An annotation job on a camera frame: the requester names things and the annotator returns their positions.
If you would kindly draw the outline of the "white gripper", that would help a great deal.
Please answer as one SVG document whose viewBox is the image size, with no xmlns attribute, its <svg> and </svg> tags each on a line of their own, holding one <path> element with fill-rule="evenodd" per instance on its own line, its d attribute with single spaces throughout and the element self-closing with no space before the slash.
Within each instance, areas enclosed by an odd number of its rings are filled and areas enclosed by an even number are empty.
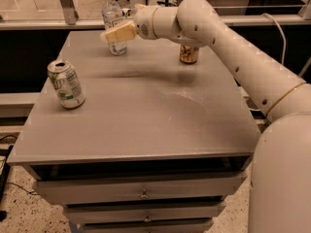
<svg viewBox="0 0 311 233">
<path fill-rule="evenodd" d="M 147 40 L 155 40 L 153 19 L 158 6 L 135 4 L 136 13 L 133 21 L 123 21 L 113 27 L 105 29 L 100 34 L 100 40 L 107 43 L 126 42 L 134 40 L 138 35 Z"/>
</svg>

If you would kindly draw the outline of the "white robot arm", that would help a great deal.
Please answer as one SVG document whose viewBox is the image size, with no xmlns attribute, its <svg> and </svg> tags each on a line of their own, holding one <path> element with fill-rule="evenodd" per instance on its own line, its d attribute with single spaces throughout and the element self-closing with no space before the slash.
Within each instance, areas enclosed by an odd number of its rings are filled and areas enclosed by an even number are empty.
<svg viewBox="0 0 311 233">
<path fill-rule="evenodd" d="M 209 47 L 270 122 L 252 162 L 248 233 L 311 233 L 311 84 L 230 29 L 206 0 L 140 5 L 101 37 Z"/>
</svg>

